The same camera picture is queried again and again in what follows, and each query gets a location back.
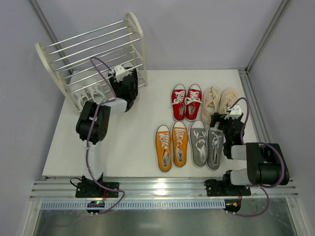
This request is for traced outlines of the black canvas sneaker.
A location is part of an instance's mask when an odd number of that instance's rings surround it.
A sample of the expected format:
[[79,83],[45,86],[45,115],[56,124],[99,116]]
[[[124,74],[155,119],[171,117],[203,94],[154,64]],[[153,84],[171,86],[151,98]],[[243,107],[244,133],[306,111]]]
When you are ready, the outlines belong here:
[[138,97],[138,81],[139,81],[139,76],[138,76],[138,69],[134,68],[132,75],[134,77],[134,84],[135,84],[135,88],[134,88],[134,92],[135,92],[135,97]]
[[126,62],[124,64],[118,65],[114,68],[116,74],[122,74],[123,70],[125,71],[124,73],[127,75],[131,75],[133,72],[133,67],[134,63],[133,62]]

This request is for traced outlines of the white sneaker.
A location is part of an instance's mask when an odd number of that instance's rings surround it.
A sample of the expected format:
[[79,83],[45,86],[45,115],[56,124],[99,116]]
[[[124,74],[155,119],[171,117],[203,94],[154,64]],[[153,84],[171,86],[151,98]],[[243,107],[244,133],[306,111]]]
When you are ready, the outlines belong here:
[[89,101],[89,97],[87,95],[86,90],[84,89],[78,90],[78,89],[81,89],[82,87],[83,86],[78,83],[73,84],[69,87],[70,92],[72,92],[70,96],[72,100],[74,101],[74,103],[76,104],[76,106],[78,107],[79,111],[82,111],[85,103]]
[[106,96],[103,90],[103,87],[100,83],[97,83],[97,80],[93,77],[87,79],[86,81],[87,91],[91,96],[92,100],[99,104],[106,100]]

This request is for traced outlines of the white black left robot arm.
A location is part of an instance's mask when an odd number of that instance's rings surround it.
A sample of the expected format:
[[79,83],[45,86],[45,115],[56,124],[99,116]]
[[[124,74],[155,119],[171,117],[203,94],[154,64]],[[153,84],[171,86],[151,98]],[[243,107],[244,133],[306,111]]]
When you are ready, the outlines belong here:
[[110,191],[114,194],[120,192],[118,184],[104,184],[103,172],[97,172],[94,176],[91,164],[95,162],[97,155],[97,143],[102,141],[108,130],[108,123],[111,115],[124,113],[131,109],[138,96],[138,72],[134,64],[127,62],[122,66],[110,69],[107,77],[97,70],[108,85],[112,97],[105,96],[104,89],[100,82],[94,85],[89,83],[89,93],[92,101],[86,101],[81,106],[81,113],[76,124],[76,133],[79,138],[86,142],[86,172],[90,177],[83,175],[75,185],[76,196],[100,196],[102,191]]

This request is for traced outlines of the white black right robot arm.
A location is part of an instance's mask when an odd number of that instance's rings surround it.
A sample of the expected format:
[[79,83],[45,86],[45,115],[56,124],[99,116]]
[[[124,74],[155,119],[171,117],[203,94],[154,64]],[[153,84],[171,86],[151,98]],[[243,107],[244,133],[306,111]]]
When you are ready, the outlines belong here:
[[245,160],[246,167],[241,170],[228,170],[222,180],[216,185],[226,195],[235,196],[250,186],[273,188],[287,185],[289,171],[286,166],[279,144],[242,143],[245,124],[241,122],[243,116],[231,118],[229,115],[214,113],[210,127],[218,123],[218,130],[223,135],[223,144],[219,145],[224,155],[232,160]]

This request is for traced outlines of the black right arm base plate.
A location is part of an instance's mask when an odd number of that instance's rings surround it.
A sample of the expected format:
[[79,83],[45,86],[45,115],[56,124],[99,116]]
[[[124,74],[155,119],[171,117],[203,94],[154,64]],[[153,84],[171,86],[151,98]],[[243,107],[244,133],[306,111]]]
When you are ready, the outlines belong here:
[[208,197],[250,196],[251,190],[244,185],[232,185],[223,180],[208,179],[204,182]]

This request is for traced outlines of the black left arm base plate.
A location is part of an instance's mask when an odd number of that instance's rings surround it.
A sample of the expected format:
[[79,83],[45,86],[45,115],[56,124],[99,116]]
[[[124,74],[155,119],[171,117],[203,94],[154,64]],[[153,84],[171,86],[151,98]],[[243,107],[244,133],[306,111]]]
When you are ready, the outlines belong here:
[[118,198],[118,182],[101,182],[107,189],[97,185],[94,181],[79,182],[76,187],[76,198]]

